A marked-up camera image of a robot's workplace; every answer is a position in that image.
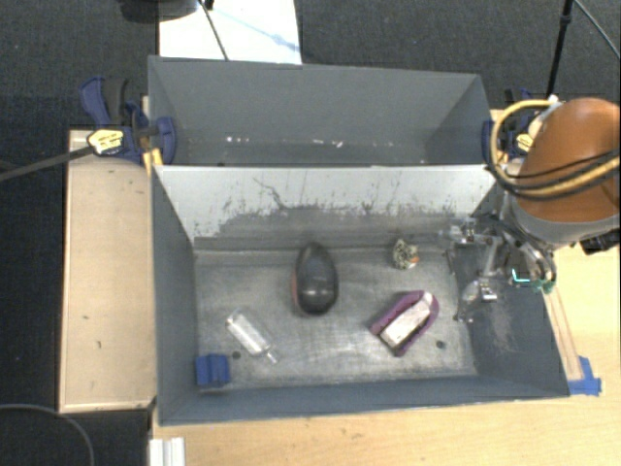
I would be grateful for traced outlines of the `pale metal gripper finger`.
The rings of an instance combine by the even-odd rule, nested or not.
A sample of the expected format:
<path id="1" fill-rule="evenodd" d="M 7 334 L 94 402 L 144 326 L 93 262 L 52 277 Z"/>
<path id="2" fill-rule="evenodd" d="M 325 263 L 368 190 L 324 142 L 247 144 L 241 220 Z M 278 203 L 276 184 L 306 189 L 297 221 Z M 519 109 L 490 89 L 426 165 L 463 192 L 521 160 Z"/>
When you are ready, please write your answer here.
<path id="1" fill-rule="evenodd" d="M 460 322 L 472 322 L 479 311 L 498 299 L 497 288 L 489 279 L 473 280 L 460 289 L 454 318 Z"/>
<path id="2" fill-rule="evenodd" d="M 477 218 L 453 219 L 438 232 L 438 247 L 450 250 L 458 247 L 488 247 L 489 236 Z"/>

